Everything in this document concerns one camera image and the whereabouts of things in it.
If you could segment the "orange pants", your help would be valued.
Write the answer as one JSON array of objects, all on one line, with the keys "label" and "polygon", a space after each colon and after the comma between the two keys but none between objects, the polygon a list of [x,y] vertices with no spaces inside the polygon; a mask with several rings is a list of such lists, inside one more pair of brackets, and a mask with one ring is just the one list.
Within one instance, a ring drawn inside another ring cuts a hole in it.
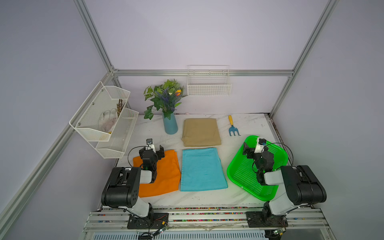
[{"label": "orange pants", "polygon": [[177,153],[165,151],[165,157],[157,163],[157,177],[150,183],[151,174],[141,170],[139,197],[147,198],[177,191],[181,180],[181,171]]}]

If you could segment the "khaki pants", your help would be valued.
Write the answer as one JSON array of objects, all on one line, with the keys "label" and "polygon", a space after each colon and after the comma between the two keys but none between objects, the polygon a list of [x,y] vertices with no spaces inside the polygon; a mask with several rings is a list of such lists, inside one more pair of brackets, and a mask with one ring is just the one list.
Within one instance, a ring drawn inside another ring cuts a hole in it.
[{"label": "khaki pants", "polygon": [[219,146],[222,140],[216,119],[191,118],[184,121],[182,141],[185,147]]}]

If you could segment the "teal pants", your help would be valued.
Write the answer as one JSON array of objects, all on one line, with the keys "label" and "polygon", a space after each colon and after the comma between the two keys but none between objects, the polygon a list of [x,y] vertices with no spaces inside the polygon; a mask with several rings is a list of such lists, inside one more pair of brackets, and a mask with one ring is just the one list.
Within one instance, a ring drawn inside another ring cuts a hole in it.
[{"label": "teal pants", "polygon": [[216,148],[186,149],[182,153],[182,192],[214,191],[228,188]]}]

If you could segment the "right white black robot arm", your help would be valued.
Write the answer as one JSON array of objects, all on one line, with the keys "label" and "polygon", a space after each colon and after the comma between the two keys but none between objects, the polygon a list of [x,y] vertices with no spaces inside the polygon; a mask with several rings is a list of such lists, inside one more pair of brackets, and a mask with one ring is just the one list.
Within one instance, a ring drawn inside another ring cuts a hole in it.
[{"label": "right white black robot arm", "polygon": [[326,190],[309,166],[280,166],[274,170],[274,154],[269,152],[268,146],[265,139],[255,148],[243,143],[243,155],[253,160],[252,167],[257,168],[254,172],[259,184],[285,189],[283,194],[264,204],[263,220],[284,217],[302,206],[326,201]]}]

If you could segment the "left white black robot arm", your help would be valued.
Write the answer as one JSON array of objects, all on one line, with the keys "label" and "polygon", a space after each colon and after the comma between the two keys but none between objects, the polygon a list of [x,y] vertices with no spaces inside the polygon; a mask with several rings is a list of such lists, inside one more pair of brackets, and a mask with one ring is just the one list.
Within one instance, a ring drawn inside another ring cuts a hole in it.
[{"label": "left white black robot arm", "polygon": [[141,184],[153,184],[157,178],[157,162],[165,157],[162,146],[154,145],[139,150],[143,161],[140,167],[115,167],[104,187],[101,203],[115,209],[124,209],[138,218],[152,218],[152,205],[139,197]]}]

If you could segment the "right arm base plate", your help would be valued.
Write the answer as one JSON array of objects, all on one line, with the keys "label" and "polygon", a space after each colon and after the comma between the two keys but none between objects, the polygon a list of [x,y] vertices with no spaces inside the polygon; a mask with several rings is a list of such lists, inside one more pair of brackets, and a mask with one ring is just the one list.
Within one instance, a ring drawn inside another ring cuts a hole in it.
[{"label": "right arm base plate", "polygon": [[285,216],[267,216],[263,212],[246,212],[249,228],[285,228],[288,222]]}]

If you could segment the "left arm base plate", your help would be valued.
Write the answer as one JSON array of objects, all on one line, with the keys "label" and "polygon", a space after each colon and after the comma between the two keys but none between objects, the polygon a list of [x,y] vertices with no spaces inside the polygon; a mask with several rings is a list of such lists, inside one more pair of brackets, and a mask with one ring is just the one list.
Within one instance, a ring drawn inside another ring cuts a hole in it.
[{"label": "left arm base plate", "polygon": [[148,217],[140,218],[130,216],[127,229],[129,230],[158,230],[166,226],[169,221],[169,213],[153,213]]}]

